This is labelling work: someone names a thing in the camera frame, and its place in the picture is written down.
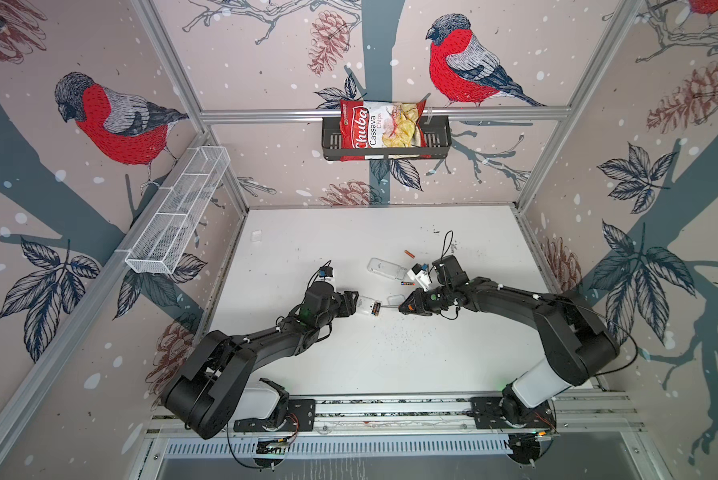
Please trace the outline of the white air conditioner remote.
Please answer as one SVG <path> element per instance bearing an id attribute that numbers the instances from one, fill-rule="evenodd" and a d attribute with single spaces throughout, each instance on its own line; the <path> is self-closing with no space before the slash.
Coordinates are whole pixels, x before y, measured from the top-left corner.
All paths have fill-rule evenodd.
<path id="1" fill-rule="evenodd" d="M 356 312 L 377 317 L 382 310 L 382 303 L 376 299 L 360 296 L 357 300 Z"/>

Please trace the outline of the white remote control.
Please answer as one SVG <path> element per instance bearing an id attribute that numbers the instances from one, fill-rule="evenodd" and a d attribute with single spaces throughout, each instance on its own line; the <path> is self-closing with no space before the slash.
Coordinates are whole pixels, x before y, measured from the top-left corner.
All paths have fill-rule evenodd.
<path id="1" fill-rule="evenodd" d="M 370 259 L 367 269 L 373 274 L 390 280 L 405 281 L 407 279 L 407 268 L 377 257 Z"/>

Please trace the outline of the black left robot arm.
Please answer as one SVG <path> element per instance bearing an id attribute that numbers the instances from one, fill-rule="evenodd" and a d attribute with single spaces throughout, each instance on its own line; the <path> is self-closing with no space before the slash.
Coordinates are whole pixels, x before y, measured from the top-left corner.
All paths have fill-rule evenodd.
<path id="1" fill-rule="evenodd" d="M 254 371 L 307 351 L 323 339 L 323 328 L 357 312 L 359 297 L 316 281 L 272 328 L 233 336 L 209 332 L 161 392 L 162 405 L 201 438 L 214 437 L 239 410 Z"/>

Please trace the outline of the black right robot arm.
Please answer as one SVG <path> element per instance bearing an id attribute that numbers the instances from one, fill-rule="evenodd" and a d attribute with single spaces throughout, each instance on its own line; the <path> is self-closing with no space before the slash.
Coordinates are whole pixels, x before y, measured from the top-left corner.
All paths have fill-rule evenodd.
<path id="1" fill-rule="evenodd" d="M 486 277 L 469 278 L 457 258 L 433 264 L 439 285 L 423 275 L 420 286 L 398 307 L 404 315 L 442 315 L 449 308 L 495 314 L 536 330 L 544 359 L 508 384 L 500 408 L 512 426 L 524 426 L 540 406 L 586 383 L 620 354 L 620 346 L 578 295 L 541 294 L 508 287 Z"/>

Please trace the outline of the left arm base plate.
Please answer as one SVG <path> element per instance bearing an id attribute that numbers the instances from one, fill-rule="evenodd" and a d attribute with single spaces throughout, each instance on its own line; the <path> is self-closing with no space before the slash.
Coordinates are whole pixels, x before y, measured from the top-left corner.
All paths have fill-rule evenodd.
<path id="1" fill-rule="evenodd" d="M 243 418 L 231 423 L 235 433 L 296 433 L 311 432 L 316 416 L 314 399 L 280 400 L 271 414 L 264 418 Z"/>

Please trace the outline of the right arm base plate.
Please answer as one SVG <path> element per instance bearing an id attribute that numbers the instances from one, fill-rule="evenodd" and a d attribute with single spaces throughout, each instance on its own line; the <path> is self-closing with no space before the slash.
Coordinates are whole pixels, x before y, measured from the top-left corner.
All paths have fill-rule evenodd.
<path id="1" fill-rule="evenodd" d="M 557 428 L 555 414 L 548 401 L 528 408 L 519 400 L 497 396 L 472 397 L 467 415 L 477 429 L 551 429 Z"/>

